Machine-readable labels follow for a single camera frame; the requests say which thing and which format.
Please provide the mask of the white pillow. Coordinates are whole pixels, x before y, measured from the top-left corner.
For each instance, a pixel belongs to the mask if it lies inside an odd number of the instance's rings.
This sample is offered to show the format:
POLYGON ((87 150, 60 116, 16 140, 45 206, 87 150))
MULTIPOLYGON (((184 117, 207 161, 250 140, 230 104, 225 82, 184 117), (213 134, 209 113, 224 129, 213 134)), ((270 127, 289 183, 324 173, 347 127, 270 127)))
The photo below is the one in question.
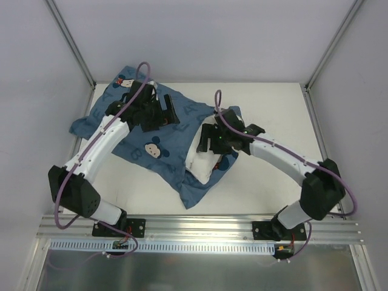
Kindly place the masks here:
POLYGON ((211 150, 197 152, 197 146, 201 137, 201 127, 196 132, 186 156, 186 169, 201 183, 207 184, 221 155, 214 154, 211 150))

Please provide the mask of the blue cartoon print pillowcase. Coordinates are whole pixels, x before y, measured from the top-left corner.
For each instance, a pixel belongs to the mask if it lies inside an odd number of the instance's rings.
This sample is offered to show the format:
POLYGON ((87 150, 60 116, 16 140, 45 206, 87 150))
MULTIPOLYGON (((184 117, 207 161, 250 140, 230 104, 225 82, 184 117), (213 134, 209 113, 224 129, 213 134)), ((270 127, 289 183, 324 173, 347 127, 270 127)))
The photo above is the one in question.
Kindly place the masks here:
POLYGON ((113 154, 159 174, 175 191, 186 209, 197 205, 238 158, 236 152, 221 155, 207 184, 201 184, 187 169, 186 156, 193 138, 204 123, 214 123, 214 109, 158 83, 159 97, 169 94, 180 120, 159 130, 143 132, 136 126, 115 147, 113 154))

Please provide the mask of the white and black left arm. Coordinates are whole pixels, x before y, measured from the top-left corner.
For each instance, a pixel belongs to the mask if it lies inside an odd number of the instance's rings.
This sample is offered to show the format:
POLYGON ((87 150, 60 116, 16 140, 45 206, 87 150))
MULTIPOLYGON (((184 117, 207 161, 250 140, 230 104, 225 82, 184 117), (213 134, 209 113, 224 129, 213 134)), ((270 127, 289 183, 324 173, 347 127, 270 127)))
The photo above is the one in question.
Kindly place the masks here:
POLYGON ((69 227, 59 222, 58 210, 63 207, 99 222, 112 236, 123 235, 127 228, 126 211, 103 200, 92 185, 99 168, 135 127, 150 132, 177 123, 179 119, 169 94, 159 98, 153 84, 133 81, 129 92, 107 107, 86 145, 62 167, 52 166, 48 171, 56 226, 69 227))

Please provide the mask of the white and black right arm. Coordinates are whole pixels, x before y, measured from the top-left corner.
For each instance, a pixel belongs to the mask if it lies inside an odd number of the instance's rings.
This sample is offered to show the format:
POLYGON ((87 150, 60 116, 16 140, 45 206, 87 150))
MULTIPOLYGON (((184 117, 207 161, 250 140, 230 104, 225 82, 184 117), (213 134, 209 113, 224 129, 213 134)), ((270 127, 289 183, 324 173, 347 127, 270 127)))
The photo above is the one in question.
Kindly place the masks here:
POLYGON ((220 155, 244 152, 268 162, 301 187, 299 200, 283 207, 263 226, 253 227, 253 237, 258 240, 290 239, 295 227, 310 220, 322 220, 345 196, 334 161, 314 161, 296 154, 263 128, 245 125, 232 109, 223 110, 215 115, 214 122, 201 126, 196 150, 220 155))

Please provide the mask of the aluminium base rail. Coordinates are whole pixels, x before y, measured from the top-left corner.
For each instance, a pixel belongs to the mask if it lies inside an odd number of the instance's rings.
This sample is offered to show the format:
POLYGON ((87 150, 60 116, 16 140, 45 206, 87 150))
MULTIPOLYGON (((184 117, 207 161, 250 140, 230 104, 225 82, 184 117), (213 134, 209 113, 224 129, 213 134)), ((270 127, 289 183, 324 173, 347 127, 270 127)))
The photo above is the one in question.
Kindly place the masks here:
MULTIPOLYGON (((145 219, 144 239, 149 241, 252 242, 252 222, 268 221, 269 215, 130 215, 145 219)), ((365 244, 356 221, 327 217, 312 221, 312 244, 365 244)), ((56 227, 53 215, 44 215, 37 238, 90 238, 94 222, 78 218, 69 228, 56 227)))

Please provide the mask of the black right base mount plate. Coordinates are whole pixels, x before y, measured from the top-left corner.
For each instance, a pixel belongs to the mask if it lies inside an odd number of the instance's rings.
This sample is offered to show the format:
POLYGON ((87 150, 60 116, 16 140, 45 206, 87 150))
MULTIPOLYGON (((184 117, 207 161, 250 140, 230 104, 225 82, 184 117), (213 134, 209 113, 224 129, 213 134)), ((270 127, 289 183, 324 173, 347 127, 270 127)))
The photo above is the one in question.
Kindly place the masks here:
POLYGON ((271 221, 253 221, 252 234, 253 239, 257 241, 305 241, 307 239, 303 223, 287 229, 282 224, 273 224, 271 221))

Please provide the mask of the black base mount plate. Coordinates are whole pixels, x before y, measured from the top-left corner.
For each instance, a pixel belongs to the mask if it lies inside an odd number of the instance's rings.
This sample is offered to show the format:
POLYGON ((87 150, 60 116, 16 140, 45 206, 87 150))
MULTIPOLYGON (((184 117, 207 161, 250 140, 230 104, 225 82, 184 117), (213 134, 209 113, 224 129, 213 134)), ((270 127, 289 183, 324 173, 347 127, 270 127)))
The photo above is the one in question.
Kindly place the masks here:
POLYGON ((119 221, 111 227, 107 227, 102 222, 98 222, 93 227, 92 236, 105 238, 123 238, 124 234, 112 229, 115 228, 122 232, 129 233, 135 238, 143 238, 145 235, 145 226, 146 220, 144 218, 128 218, 125 216, 119 219, 119 221))
POLYGON ((303 223, 287 229, 282 224, 273 224, 271 221, 253 221, 252 234, 253 239, 257 241, 305 241, 307 239, 303 223))

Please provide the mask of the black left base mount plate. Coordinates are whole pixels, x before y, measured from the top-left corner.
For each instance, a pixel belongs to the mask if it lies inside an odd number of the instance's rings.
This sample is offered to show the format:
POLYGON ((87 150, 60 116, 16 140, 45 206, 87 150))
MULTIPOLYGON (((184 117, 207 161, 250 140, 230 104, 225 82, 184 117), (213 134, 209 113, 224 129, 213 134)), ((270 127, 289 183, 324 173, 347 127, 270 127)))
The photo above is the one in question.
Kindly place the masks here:
POLYGON ((129 233, 135 238, 143 238, 145 235, 145 226, 146 220, 144 218, 128 218, 125 216, 119 219, 119 221, 111 227, 107 227, 102 222, 98 222, 93 227, 92 236, 105 238, 123 238, 124 234, 112 229, 115 228, 122 232, 129 233))

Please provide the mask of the left aluminium frame post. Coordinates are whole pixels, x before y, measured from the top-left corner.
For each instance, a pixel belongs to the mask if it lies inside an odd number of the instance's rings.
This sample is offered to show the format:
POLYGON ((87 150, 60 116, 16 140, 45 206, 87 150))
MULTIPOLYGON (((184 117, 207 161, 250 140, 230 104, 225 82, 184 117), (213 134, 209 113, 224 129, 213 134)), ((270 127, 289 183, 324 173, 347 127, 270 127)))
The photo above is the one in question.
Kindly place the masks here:
POLYGON ((62 37, 64 38, 66 44, 68 45, 75 61, 77 62, 79 68, 81 69, 82 74, 87 80, 88 84, 92 89, 96 87, 96 81, 90 72, 90 69, 79 50, 78 45, 75 42, 75 39, 56 3, 54 0, 44 0, 45 5, 47 6, 52 18, 54 19, 56 25, 58 26, 59 31, 61 32, 62 37))

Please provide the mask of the aluminium frame post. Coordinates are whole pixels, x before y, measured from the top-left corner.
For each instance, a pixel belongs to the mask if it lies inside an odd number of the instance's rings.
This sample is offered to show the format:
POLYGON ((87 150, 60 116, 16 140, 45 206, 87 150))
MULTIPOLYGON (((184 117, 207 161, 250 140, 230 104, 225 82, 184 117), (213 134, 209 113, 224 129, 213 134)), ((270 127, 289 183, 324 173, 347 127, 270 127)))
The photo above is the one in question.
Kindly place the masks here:
POLYGON ((54 0, 44 0, 45 5, 47 6, 52 18, 54 19, 56 25, 58 26, 59 31, 61 32, 62 37, 64 38, 66 44, 68 45, 75 61, 77 62, 79 68, 81 69, 82 74, 87 80, 88 84, 92 89, 96 87, 96 81, 90 72, 90 69, 79 50, 78 45, 75 42, 75 39, 56 3, 54 0))
POLYGON ((316 65, 313 73, 311 74, 310 78, 306 82, 304 88, 306 92, 310 92, 314 83, 318 79, 319 75, 321 74, 322 70, 324 69, 325 65, 329 61, 331 55, 334 53, 336 47, 340 43, 340 40, 342 40, 343 36, 345 35, 346 31, 352 24, 353 20, 357 16, 358 12, 360 11, 361 7, 365 3, 365 0, 355 0, 352 2, 352 5, 348 9, 347 13, 345 14, 343 20, 341 21, 339 27, 337 28, 336 32, 334 33, 333 37, 331 38, 329 45, 325 49, 322 57, 320 58, 318 64, 316 65))

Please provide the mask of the right aluminium frame post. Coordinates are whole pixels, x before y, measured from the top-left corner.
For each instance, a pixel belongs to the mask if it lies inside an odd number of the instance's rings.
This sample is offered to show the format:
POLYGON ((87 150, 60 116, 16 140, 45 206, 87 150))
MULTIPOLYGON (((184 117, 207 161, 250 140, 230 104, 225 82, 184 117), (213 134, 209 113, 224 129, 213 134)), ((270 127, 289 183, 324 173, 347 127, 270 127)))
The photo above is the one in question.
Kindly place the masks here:
POLYGON ((342 40, 343 36, 345 35, 346 31, 352 24, 353 20, 357 16, 358 12, 360 11, 361 7, 365 3, 365 0, 355 0, 352 2, 352 5, 348 9, 347 13, 345 14, 343 20, 341 21, 339 27, 337 28, 336 32, 334 33, 333 37, 331 38, 329 45, 325 49, 322 57, 320 58, 318 64, 316 65, 313 73, 311 74, 310 78, 306 82, 304 88, 306 92, 310 92, 314 83, 318 79, 319 75, 321 74, 322 70, 324 69, 325 65, 329 61, 331 55, 334 53, 336 47, 340 43, 340 40, 342 40))

